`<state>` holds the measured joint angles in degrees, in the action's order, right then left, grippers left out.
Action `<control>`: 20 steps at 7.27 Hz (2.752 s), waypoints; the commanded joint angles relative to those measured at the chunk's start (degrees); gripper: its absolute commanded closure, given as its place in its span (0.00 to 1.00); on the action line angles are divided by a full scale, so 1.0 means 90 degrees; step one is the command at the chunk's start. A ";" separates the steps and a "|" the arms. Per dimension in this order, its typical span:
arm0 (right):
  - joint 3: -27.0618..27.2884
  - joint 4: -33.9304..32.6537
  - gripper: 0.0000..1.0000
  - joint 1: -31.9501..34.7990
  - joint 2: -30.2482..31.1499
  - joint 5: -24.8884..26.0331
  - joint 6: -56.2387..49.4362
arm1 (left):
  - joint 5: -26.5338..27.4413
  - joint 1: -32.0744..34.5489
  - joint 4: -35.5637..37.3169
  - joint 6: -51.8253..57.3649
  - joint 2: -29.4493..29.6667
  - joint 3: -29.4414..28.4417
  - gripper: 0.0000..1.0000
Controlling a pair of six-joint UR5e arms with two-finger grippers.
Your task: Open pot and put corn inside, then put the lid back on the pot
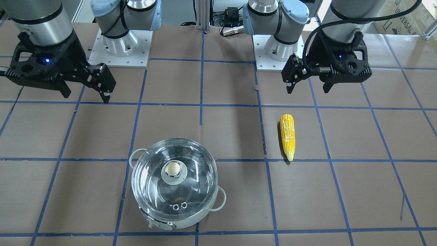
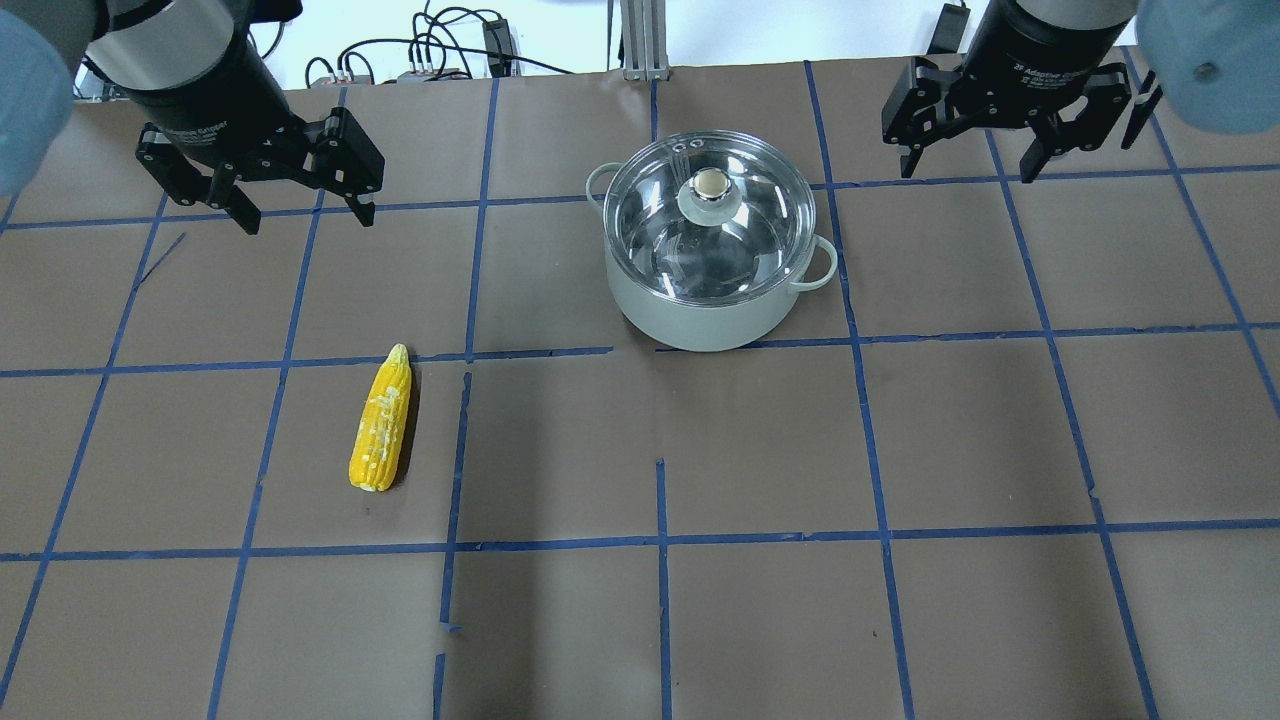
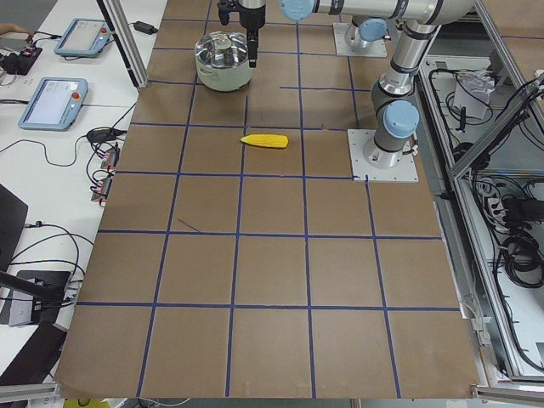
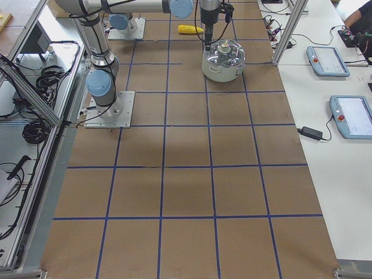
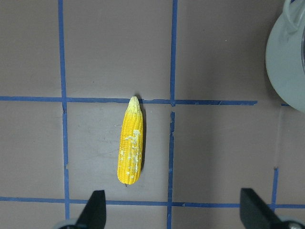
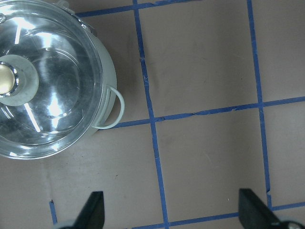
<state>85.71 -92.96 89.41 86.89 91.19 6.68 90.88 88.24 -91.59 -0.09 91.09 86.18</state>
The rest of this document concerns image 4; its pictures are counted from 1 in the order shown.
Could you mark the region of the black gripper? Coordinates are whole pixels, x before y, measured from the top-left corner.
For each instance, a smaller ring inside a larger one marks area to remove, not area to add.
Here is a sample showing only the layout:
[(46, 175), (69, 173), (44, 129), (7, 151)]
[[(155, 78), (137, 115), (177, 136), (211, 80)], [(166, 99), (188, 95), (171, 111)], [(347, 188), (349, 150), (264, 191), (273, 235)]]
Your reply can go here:
[(205, 24), (205, 51), (210, 51), (210, 38), (213, 37), (213, 25)]

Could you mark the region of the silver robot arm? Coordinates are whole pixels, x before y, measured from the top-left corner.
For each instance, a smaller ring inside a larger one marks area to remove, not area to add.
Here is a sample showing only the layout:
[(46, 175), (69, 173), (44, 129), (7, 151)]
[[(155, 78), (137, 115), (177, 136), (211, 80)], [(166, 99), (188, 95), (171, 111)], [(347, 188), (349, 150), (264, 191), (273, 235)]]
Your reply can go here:
[(84, 39), (85, 46), (90, 50), (92, 65), (95, 69), (107, 70), (113, 76), (109, 79), (111, 89), (115, 87), (117, 57), (111, 51), (108, 40), (99, 17), (101, 12), (108, 15), (132, 13), (169, 13), (184, 19), (191, 12), (200, 10), (201, 22), (205, 25), (205, 36), (202, 40), (209, 51), (214, 43), (213, 26), (219, 15), (225, 15), (225, 21), (230, 23), (234, 8), (224, 1), (56, 1), (56, 4), (78, 21), (78, 33)]
[(132, 13), (113, 13), (109, 16), (111, 27), (123, 34), (130, 34), (137, 30), (138, 26)]

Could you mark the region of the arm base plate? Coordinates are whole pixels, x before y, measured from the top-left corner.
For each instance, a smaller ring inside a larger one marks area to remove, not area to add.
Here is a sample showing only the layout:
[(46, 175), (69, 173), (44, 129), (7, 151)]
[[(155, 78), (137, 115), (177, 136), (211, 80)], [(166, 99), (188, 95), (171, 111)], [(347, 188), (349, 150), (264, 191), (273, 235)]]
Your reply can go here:
[(87, 121), (83, 123), (85, 128), (130, 128), (134, 106), (134, 91), (120, 91), (117, 94), (116, 102), (101, 115), (106, 108), (96, 106), (95, 100), (91, 97), (90, 105), (95, 109), (87, 112)]
[(127, 18), (125, 15), (112, 15), (109, 18), (111, 29), (108, 40), (142, 40), (145, 30), (145, 18)]

